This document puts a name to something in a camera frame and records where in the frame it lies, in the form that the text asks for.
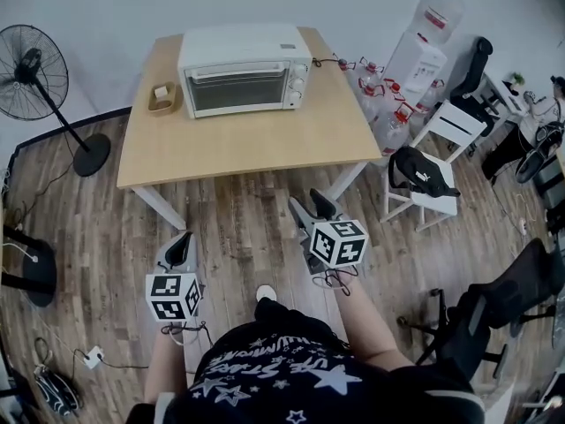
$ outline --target oven door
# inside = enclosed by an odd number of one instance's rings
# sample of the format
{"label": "oven door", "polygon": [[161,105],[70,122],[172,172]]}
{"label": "oven door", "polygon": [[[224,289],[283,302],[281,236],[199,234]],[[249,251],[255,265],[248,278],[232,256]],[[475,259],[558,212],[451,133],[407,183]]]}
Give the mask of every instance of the oven door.
{"label": "oven door", "polygon": [[186,70],[195,117],[283,107],[290,62],[222,64]]}

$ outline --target water bottle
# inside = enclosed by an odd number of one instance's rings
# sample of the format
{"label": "water bottle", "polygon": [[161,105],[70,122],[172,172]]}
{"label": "water bottle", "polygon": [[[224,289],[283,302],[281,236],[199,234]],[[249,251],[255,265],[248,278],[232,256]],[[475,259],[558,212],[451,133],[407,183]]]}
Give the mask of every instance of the water bottle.
{"label": "water bottle", "polygon": [[359,105],[365,119],[368,123],[371,123],[376,117],[379,111],[380,101],[385,95],[385,87],[382,85],[369,84],[362,89],[362,93],[359,96]]}
{"label": "water bottle", "polygon": [[413,112],[414,109],[403,102],[398,110],[386,112],[379,117],[373,134],[384,156],[394,154],[408,139],[408,120]]}
{"label": "water bottle", "polygon": [[435,104],[440,100],[441,88],[445,86],[443,80],[434,80],[432,85],[416,105],[416,111],[422,115],[427,115],[432,111]]}
{"label": "water bottle", "polygon": [[339,60],[337,60],[337,65],[345,73],[345,78],[347,79],[347,82],[350,84],[350,87],[353,90],[355,97],[358,98],[358,91],[359,91],[358,73],[355,71],[355,67],[357,66],[357,63],[349,63],[346,59],[340,58]]}
{"label": "water bottle", "polygon": [[384,68],[377,66],[372,61],[367,62],[365,57],[361,57],[358,65],[358,87],[363,89],[367,85],[377,86],[380,81],[379,72],[383,72]]}
{"label": "water bottle", "polygon": [[445,44],[459,25],[463,0],[420,0],[408,30],[434,46]]}
{"label": "water bottle", "polygon": [[384,84],[382,88],[384,96],[377,101],[378,105],[371,122],[372,127],[376,124],[380,115],[395,112],[403,102],[406,102],[406,99],[400,93],[400,85],[398,83],[392,79],[384,79],[382,83]]}
{"label": "water bottle", "polygon": [[432,110],[435,104],[440,100],[441,88],[445,86],[443,80],[434,80],[432,85],[428,88],[420,102],[416,105],[416,111],[410,119],[410,131],[412,135],[419,133],[426,120],[432,115]]}

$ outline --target oven knob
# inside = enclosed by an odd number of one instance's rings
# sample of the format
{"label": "oven knob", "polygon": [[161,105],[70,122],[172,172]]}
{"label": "oven knob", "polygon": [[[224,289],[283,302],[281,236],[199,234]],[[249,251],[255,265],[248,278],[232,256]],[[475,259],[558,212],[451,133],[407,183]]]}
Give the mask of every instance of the oven knob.
{"label": "oven knob", "polygon": [[302,94],[298,91],[291,91],[289,96],[289,102],[291,106],[299,105],[300,99],[302,99]]}
{"label": "oven knob", "polygon": [[295,91],[304,91],[304,81],[302,79],[294,79],[290,87]]}
{"label": "oven knob", "polygon": [[294,73],[298,77],[305,77],[306,73],[308,72],[308,66],[305,64],[296,64],[293,68]]}

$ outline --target small wooden tray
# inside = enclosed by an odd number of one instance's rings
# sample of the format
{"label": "small wooden tray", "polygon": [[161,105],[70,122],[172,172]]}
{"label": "small wooden tray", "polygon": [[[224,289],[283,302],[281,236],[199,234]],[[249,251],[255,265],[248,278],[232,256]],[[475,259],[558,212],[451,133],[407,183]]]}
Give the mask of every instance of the small wooden tray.
{"label": "small wooden tray", "polygon": [[[164,97],[157,99],[155,97],[155,90],[160,87],[167,88],[167,94]],[[155,117],[160,117],[163,115],[169,115],[172,113],[176,106],[177,99],[177,86],[172,82],[162,83],[160,85],[155,85],[151,88],[151,94],[149,95],[149,103],[147,109],[149,113]]]}

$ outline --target black office chair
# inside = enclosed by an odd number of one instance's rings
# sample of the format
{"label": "black office chair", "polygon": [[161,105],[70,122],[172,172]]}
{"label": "black office chair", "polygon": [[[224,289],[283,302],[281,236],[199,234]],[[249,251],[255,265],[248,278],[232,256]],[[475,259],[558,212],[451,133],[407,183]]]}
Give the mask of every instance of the black office chair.
{"label": "black office chair", "polygon": [[498,378],[508,355],[505,344],[501,353],[486,351],[490,329],[509,323],[521,324],[531,308],[556,296],[565,284],[565,266],[557,246],[550,254],[539,238],[532,240],[497,279],[488,284],[472,284],[456,307],[445,306],[443,290],[431,291],[440,298],[440,319],[437,329],[410,324],[397,319],[401,327],[409,327],[434,336],[416,364],[436,353],[438,361],[452,360],[465,378],[470,380],[482,360],[496,363],[493,377]]}
{"label": "black office chair", "polygon": [[[471,95],[471,93],[474,93],[477,90],[483,77],[483,71],[485,70],[488,56],[492,53],[493,45],[487,40],[487,38],[479,37],[475,44],[475,53],[473,54],[471,66],[469,67],[465,80],[449,95],[449,100],[458,109],[463,110],[468,115],[471,115],[478,121],[486,124],[486,129],[481,133],[481,136],[483,137],[486,137],[494,127],[494,119],[486,112],[486,108],[488,107],[491,109],[495,115],[498,115],[499,112],[493,106],[495,99],[489,100],[481,95],[483,102],[479,102]],[[476,149],[474,144],[472,144],[470,148],[469,156],[473,156]]]}

